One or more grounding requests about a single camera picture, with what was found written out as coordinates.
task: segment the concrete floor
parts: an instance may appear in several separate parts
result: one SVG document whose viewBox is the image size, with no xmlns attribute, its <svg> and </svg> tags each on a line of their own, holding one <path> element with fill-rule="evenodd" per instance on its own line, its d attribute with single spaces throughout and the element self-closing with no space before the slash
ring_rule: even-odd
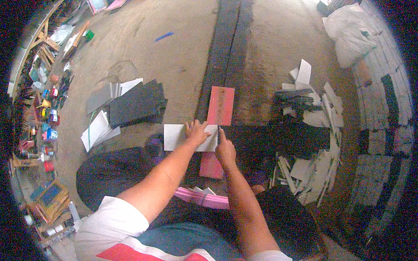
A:
<svg viewBox="0 0 418 261">
<path fill-rule="evenodd" d="M 319 94 L 329 81 L 343 99 L 344 123 L 342 162 L 334 191 L 320 208 L 318 219 L 340 213 L 349 195 L 351 174 L 356 165 L 358 132 L 357 96 L 348 71 L 339 68 L 321 14 L 311 0 L 254 0 L 253 23 L 245 65 L 245 84 L 239 90 L 235 121 L 265 124 L 269 118 L 272 93 L 281 83 L 291 83 L 288 72 L 301 58 L 312 65 L 311 85 Z M 181 124 L 193 119 L 206 69 L 217 3 L 204 0 L 132 0 L 116 13 L 100 13 L 90 19 L 94 38 L 81 44 L 72 57 L 75 78 L 69 98 L 60 111 L 58 160 L 61 182 L 69 188 L 79 212 L 91 211 L 76 193 L 76 171 L 88 156 L 81 134 L 88 127 L 86 101 L 109 81 L 144 78 L 163 83 L 168 105 L 164 123 Z M 159 42 L 154 40 L 169 32 Z M 137 124 L 92 149 L 90 154 L 141 146 L 161 129 L 161 124 Z"/>
</svg>

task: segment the left hand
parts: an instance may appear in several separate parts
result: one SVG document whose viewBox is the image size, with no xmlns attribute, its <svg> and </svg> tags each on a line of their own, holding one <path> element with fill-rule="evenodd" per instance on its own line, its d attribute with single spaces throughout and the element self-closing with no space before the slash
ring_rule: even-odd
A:
<svg viewBox="0 0 418 261">
<path fill-rule="evenodd" d="M 199 120 L 196 119 L 194 122 L 186 122 L 185 125 L 187 141 L 192 142 L 196 147 L 203 144 L 212 135 L 210 132 L 205 132 L 205 128 L 208 126 L 206 121 L 200 124 Z"/>
</svg>

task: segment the red board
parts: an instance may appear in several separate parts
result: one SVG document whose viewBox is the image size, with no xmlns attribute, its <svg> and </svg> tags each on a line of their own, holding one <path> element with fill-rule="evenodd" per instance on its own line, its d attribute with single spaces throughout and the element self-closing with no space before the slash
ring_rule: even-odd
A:
<svg viewBox="0 0 418 261">
<path fill-rule="evenodd" d="M 232 109 L 234 106 L 234 88 L 212 86 L 208 124 L 231 125 Z M 224 171 L 214 152 L 203 152 L 199 175 L 222 179 Z"/>
<path fill-rule="evenodd" d="M 235 89 L 233 88 L 212 86 L 207 118 L 208 124 L 231 125 L 234 92 Z"/>
</svg>

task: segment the red container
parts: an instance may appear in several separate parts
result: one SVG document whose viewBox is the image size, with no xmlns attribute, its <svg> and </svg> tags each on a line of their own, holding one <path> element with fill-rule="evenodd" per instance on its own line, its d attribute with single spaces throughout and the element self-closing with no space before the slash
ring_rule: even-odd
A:
<svg viewBox="0 0 418 261">
<path fill-rule="evenodd" d="M 54 171 L 54 164 L 51 161 L 45 161 L 43 167 L 45 168 L 45 172 Z"/>
</svg>

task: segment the red stripe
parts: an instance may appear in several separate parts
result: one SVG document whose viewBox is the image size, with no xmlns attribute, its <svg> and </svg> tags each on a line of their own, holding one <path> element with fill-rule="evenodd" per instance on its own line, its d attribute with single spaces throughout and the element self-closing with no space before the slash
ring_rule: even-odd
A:
<svg viewBox="0 0 418 261">
<path fill-rule="evenodd" d="M 144 254 L 125 244 L 117 244 L 96 255 L 97 257 L 112 261 L 164 261 L 158 257 Z M 193 253 L 184 261 L 208 261 L 205 257 Z"/>
</svg>

